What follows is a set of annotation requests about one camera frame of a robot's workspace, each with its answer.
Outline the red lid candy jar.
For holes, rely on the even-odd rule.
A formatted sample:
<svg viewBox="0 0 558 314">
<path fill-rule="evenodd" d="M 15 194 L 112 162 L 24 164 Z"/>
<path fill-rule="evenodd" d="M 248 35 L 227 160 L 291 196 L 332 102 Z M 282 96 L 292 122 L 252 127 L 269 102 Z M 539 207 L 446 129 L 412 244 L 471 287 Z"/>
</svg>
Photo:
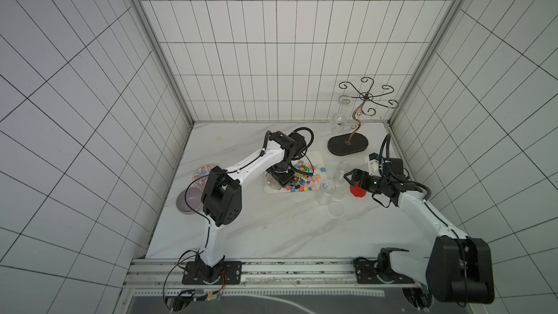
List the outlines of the red lid candy jar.
<svg viewBox="0 0 558 314">
<path fill-rule="evenodd" d="M 269 190 L 269 191 L 281 190 L 283 188 L 281 186 L 281 184 L 279 183 L 279 181 L 277 181 L 271 173 L 266 174 L 265 184 L 266 184 L 267 190 Z"/>
</svg>

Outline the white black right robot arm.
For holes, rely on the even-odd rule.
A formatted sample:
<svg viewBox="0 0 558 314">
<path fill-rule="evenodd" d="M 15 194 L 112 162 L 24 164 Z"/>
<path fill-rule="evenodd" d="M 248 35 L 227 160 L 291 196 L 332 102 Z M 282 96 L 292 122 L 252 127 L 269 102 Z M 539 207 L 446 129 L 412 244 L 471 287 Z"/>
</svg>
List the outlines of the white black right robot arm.
<svg viewBox="0 0 558 314">
<path fill-rule="evenodd" d="M 426 238 L 429 255 L 410 249 L 386 247 L 375 260 L 354 259 L 358 283 L 372 278 L 384 284 L 403 280 L 420 283 L 422 293 L 413 293 L 410 303 L 418 309 L 433 299 L 462 307 L 469 303 L 491 304 L 495 299 L 491 249 L 481 238 L 472 238 L 443 216 L 429 201 L 431 190 L 404 175 L 403 162 L 389 152 L 391 136 L 386 135 L 380 151 L 373 154 L 379 173 L 371 175 L 354 169 L 344 175 L 351 188 L 383 195 L 389 204 L 411 218 Z"/>
</svg>

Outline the clear large jar lid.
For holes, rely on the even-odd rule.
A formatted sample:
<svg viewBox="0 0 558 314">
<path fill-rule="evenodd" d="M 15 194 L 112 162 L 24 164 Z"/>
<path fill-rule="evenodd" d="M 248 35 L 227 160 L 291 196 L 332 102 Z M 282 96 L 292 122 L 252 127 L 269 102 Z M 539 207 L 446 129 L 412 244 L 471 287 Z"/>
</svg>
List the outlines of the clear large jar lid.
<svg viewBox="0 0 558 314">
<path fill-rule="evenodd" d="M 338 201 L 333 201 L 328 205 L 328 213 L 333 218 L 340 218 L 344 214 L 344 207 Z"/>
</svg>

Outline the colourful candy jar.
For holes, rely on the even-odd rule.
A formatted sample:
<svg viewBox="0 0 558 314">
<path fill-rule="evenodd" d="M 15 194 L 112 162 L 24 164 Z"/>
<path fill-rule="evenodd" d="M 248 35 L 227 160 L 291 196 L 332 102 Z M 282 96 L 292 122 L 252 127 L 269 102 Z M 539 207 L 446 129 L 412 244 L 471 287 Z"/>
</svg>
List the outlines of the colourful candy jar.
<svg viewBox="0 0 558 314">
<path fill-rule="evenodd" d="M 316 196 L 316 201 L 321 206 L 327 206 L 331 204 L 335 191 L 336 185 L 331 180 L 321 181 L 318 189 L 318 195 Z"/>
</svg>

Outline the pile of star candies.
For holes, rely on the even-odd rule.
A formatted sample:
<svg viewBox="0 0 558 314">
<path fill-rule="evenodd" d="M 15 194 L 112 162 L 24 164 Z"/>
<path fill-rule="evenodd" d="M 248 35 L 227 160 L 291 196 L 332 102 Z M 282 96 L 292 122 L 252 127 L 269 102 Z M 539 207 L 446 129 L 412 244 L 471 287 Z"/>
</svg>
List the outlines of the pile of star candies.
<svg viewBox="0 0 558 314">
<path fill-rule="evenodd" d="M 287 193 L 305 193 L 317 191 L 321 181 L 328 180 L 327 170 L 322 165 L 312 165 L 309 161 L 296 161 L 294 163 L 296 175 L 293 181 L 283 190 Z"/>
</svg>

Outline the small clear candy jar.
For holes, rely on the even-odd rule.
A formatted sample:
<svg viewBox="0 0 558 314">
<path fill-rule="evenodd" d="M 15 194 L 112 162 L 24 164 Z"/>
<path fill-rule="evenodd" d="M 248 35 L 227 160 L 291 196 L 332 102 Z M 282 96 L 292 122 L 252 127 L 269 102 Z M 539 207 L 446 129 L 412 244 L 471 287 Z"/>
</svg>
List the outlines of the small clear candy jar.
<svg viewBox="0 0 558 314">
<path fill-rule="evenodd" d="M 346 183 L 344 176 L 350 171 L 350 165 L 346 161 L 341 161 L 337 165 L 337 169 L 333 176 L 336 186 L 343 186 Z"/>
</svg>

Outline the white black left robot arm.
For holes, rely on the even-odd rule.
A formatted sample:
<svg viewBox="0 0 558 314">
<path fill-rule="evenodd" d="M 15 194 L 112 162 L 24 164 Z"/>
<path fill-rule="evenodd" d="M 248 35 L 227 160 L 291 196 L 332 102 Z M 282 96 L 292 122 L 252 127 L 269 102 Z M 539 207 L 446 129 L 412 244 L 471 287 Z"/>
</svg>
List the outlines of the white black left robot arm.
<svg viewBox="0 0 558 314">
<path fill-rule="evenodd" d="M 177 267 L 183 270 L 184 285 L 239 284 L 243 263 L 225 259 L 225 226 L 241 213 L 242 193 L 254 179 L 268 173 L 280 187 L 290 183 L 295 174 L 312 177 L 293 165 L 302 159 L 314 142 L 312 129 L 301 126 L 290 134 L 267 131 L 263 144 L 253 154 L 226 169 L 214 167 L 193 180 L 178 196 L 177 203 L 205 219 L 207 237 L 198 251 L 187 250 Z"/>
</svg>

